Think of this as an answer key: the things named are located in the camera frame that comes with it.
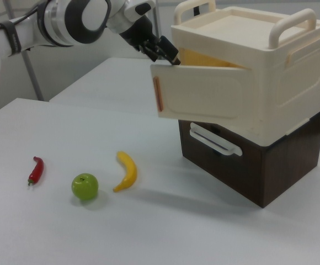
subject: orange drawer handle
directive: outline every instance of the orange drawer handle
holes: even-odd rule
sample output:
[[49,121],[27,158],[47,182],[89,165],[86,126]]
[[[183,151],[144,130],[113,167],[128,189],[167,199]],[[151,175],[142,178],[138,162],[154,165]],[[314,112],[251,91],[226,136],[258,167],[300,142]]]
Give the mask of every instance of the orange drawer handle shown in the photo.
[[156,97],[156,103],[157,103],[157,106],[158,106],[158,111],[162,112],[164,110],[164,105],[163,105],[163,102],[162,102],[159,77],[157,77],[157,76],[154,77],[153,78],[153,83],[154,83],[155,97]]

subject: toy fruit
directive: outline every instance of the toy fruit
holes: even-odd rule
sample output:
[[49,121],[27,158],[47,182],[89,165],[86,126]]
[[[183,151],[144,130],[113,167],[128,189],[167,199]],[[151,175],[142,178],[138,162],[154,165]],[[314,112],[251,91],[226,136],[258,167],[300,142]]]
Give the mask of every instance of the toy fruit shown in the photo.
[[98,190],[98,180],[88,173],[76,176],[72,182],[73,194],[80,200],[90,200],[95,198],[98,194]]
[[123,151],[117,153],[117,158],[125,165],[127,172],[121,183],[114,188],[114,192],[129,188],[137,180],[137,167],[132,158]]

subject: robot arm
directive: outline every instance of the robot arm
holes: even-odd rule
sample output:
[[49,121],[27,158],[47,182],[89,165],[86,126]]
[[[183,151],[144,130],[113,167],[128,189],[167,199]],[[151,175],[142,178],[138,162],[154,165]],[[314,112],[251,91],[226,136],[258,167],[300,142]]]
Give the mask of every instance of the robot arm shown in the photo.
[[152,33],[145,14],[153,0],[44,0],[25,16],[0,23],[1,60],[34,46],[70,47],[97,41],[107,26],[152,61],[180,64],[178,50]]

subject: green apple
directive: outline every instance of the green apple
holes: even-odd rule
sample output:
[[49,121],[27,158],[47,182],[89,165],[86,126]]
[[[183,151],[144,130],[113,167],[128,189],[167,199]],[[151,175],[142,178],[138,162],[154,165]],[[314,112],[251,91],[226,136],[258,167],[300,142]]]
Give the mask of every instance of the green apple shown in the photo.
[[83,173],[72,182],[72,191],[80,200],[90,200],[98,195],[98,180],[91,174]]

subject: open drawer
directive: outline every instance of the open drawer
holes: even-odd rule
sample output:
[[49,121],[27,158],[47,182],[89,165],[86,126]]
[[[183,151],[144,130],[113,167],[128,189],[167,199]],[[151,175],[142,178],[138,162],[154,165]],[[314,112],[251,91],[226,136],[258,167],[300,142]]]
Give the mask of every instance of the open drawer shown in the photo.
[[152,65],[160,117],[248,127],[253,122],[254,78],[234,67]]

